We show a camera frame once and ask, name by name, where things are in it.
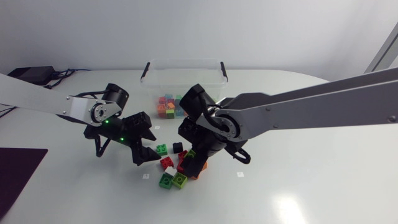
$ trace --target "orange block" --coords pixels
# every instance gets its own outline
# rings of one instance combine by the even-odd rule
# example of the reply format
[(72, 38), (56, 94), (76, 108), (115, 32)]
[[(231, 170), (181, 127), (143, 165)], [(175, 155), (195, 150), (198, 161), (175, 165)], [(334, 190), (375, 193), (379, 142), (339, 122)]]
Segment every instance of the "orange block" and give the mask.
[(157, 113), (158, 114), (162, 114), (162, 113), (166, 114), (166, 105), (164, 105), (164, 104), (157, 105)]
[(207, 161), (206, 161), (205, 165), (203, 165), (203, 168), (201, 170), (204, 171), (206, 168), (207, 168)]
[[(205, 163), (205, 165), (203, 165), (203, 168), (201, 169), (201, 171), (204, 171), (206, 168), (207, 168), (207, 162)], [(199, 175), (197, 177), (191, 177), (191, 179), (192, 180), (197, 180), (197, 179), (199, 179)]]
[(173, 110), (173, 109), (175, 109), (175, 106), (173, 103), (167, 103), (167, 108), (170, 110)]

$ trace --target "toy building block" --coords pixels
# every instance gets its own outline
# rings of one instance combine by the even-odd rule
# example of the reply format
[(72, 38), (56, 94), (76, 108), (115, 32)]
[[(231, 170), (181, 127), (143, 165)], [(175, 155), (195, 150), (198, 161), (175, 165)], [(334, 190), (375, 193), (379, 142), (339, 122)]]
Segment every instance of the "toy building block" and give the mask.
[(172, 181), (173, 181), (173, 176), (171, 176), (169, 174), (163, 174), (162, 178), (160, 178), (159, 185), (166, 189), (170, 189), (170, 188), (172, 188), (172, 184), (173, 184)]
[(166, 113), (161, 113), (161, 114), (157, 114), (157, 115), (159, 115), (160, 118), (167, 118)]
[(163, 170), (166, 170), (166, 168), (168, 168), (168, 167), (174, 167), (174, 163), (171, 160), (170, 156), (167, 156), (166, 158), (161, 159), (160, 164), (162, 165)]
[(174, 169), (173, 167), (167, 167), (166, 170), (164, 170), (164, 172), (174, 177), (174, 175), (177, 173), (177, 170)]
[(157, 113), (166, 113), (166, 105), (165, 104), (161, 104), (161, 105), (157, 105)]
[(182, 152), (182, 142), (173, 143), (173, 152), (174, 153)]
[(166, 105), (160, 104), (160, 105), (157, 105), (156, 108), (157, 108), (157, 114), (159, 115), (159, 117), (166, 118)]
[(181, 100), (175, 99), (175, 100), (174, 100), (174, 105), (175, 105), (176, 107), (179, 107), (179, 106), (180, 106), (180, 101), (181, 101)]
[(166, 97), (159, 97), (159, 104), (166, 104)]
[(167, 155), (167, 146), (166, 146), (166, 144), (156, 146), (156, 152), (160, 156)]
[(182, 189), (185, 185), (185, 183), (187, 183), (188, 177), (184, 176), (181, 173), (176, 173), (176, 175), (174, 176), (172, 182), (173, 184), (178, 187), (179, 189)]
[(192, 158), (194, 158), (195, 155), (196, 155), (195, 151), (191, 149), (191, 150), (189, 150), (188, 153), (184, 156), (184, 158), (185, 158), (185, 157), (192, 157)]
[(166, 99), (166, 103), (167, 103), (167, 104), (173, 103), (173, 105), (174, 105), (174, 99)]
[(179, 154), (178, 154), (178, 158), (180, 159), (180, 161), (185, 157), (185, 155), (188, 153), (188, 151), (187, 150), (184, 150), (184, 151), (182, 151), (182, 152), (180, 152)]
[(167, 103), (167, 109), (175, 109), (175, 106), (173, 103)]
[(205, 169), (207, 169), (207, 161), (205, 162), (205, 165), (203, 165), (203, 167), (201, 168), (201, 171), (204, 171)]
[(184, 168), (182, 168), (181, 163), (182, 163), (183, 159), (180, 160), (180, 162), (178, 162), (178, 166), (177, 166), (177, 171), (179, 171), (180, 173), (184, 173)]
[(176, 116), (184, 116), (184, 110), (181, 107), (177, 107), (175, 109), (175, 115)]
[(174, 110), (166, 110), (166, 118), (174, 118)]
[[(207, 162), (205, 162), (205, 165), (203, 165), (203, 167), (201, 168), (201, 171), (204, 171), (206, 168), (207, 168)], [(192, 180), (197, 180), (197, 179), (199, 179), (199, 175), (197, 175), (196, 177), (191, 177), (191, 179)]]

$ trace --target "black power adapter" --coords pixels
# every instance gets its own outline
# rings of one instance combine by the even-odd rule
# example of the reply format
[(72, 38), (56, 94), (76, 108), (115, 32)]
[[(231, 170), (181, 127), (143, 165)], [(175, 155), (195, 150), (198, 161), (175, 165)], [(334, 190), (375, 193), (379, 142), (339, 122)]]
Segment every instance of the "black power adapter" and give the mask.
[(54, 72), (52, 66), (27, 67), (16, 68), (8, 76), (36, 85), (46, 85), (52, 79), (51, 74)]

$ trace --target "black block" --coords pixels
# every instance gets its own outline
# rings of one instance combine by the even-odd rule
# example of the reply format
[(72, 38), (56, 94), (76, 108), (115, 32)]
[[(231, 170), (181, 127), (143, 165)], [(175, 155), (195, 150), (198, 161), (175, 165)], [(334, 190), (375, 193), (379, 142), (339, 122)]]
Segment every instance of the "black block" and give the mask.
[(182, 142), (178, 142), (178, 143), (173, 143), (173, 152), (174, 153), (180, 153), (182, 152)]

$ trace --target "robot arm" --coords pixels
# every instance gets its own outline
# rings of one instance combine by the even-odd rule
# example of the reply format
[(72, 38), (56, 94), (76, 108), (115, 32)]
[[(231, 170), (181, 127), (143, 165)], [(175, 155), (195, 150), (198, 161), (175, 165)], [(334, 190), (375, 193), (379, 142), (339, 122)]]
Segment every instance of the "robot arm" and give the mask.
[(184, 164), (184, 172), (197, 176), (222, 148), (248, 164), (251, 158), (242, 146), (268, 130), (395, 123), (397, 95), (398, 68), (273, 96), (243, 93), (219, 103), (195, 85), (180, 102), (188, 117), (179, 134), (197, 154)]
[[(95, 95), (103, 94), (102, 99)], [(48, 112), (74, 123), (87, 124), (84, 135), (94, 139), (96, 156), (101, 157), (111, 140), (129, 146), (133, 163), (160, 159), (149, 147), (142, 145), (141, 138), (155, 141), (149, 130), (152, 126), (145, 112), (119, 119), (129, 94), (115, 84), (108, 84), (104, 91), (80, 93), (68, 96), (0, 74), (0, 103), (30, 110)], [(101, 138), (107, 138), (101, 146)]]

